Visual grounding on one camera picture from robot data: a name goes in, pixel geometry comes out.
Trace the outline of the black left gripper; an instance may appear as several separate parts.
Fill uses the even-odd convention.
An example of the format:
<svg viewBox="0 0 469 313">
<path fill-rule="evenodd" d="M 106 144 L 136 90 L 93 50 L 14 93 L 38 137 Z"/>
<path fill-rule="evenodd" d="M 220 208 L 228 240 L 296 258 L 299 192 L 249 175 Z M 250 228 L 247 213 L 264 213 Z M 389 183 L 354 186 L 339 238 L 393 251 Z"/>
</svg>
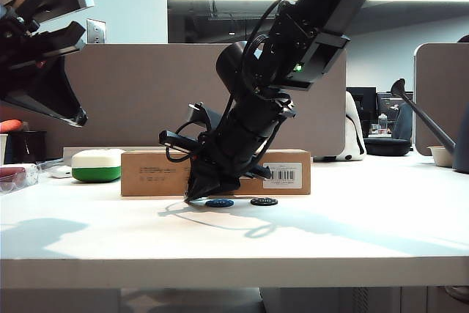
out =
<svg viewBox="0 0 469 313">
<path fill-rule="evenodd" d="M 73 21 L 63 29 L 32 34 L 37 28 L 37 23 L 28 25 L 13 8 L 2 10 L 1 100 L 83 127 L 88 117 L 68 81 L 63 56 L 84 47 L 85 28 Z M 20 96 L 7 96 L 31 76 Z"/>
</svg>

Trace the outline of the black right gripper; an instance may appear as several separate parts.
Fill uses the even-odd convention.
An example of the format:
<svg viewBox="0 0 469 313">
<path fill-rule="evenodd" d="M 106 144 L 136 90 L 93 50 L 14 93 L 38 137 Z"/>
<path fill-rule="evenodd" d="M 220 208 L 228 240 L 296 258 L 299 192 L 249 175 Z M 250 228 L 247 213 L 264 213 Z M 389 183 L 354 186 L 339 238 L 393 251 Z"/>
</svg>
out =
<svg viewBox="0 0 469 313">
<path fill-rule="evenodd" d="M 185 202 L 239 189 L 240 178 L 257 164 L 257 149 L 294 115 L 291 97 L 282 91 L 273 99 L 249 94 L 236 102 L 227 118 L 199 139 L 201 146 L 191 157 Z"/>
</svg>

